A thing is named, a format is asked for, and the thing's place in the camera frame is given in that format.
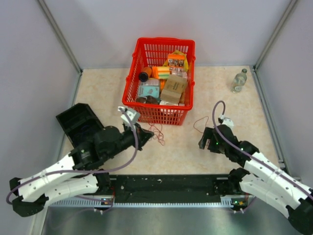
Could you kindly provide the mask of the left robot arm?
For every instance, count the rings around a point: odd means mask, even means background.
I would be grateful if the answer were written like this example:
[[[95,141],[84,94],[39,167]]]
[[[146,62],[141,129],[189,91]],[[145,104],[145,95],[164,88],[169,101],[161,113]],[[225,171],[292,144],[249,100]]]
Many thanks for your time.
[[[130,162],[114,169],[100,167],[131,146],[135,152],[142,150],[154,136],[138,123],[123,128],[120,132],[114,126],[107,126],[41,172],[11,179],[7,204],[19,216],[28,217],[67,198],[90,195],[95,201],[96,196],[112,192],[109,173],[125,168]]]

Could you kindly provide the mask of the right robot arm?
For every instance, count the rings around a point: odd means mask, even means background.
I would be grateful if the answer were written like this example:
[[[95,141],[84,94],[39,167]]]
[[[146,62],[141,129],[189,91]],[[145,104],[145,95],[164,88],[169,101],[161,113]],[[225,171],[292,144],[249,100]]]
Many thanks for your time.
[[[269,161],[248,141],[239,141],[226,125],[206,127],[201,149],[224,154],[240,167],[228,176],[232,193],[251,194],[279,211],[301,234],[313,233],[313,189]]]

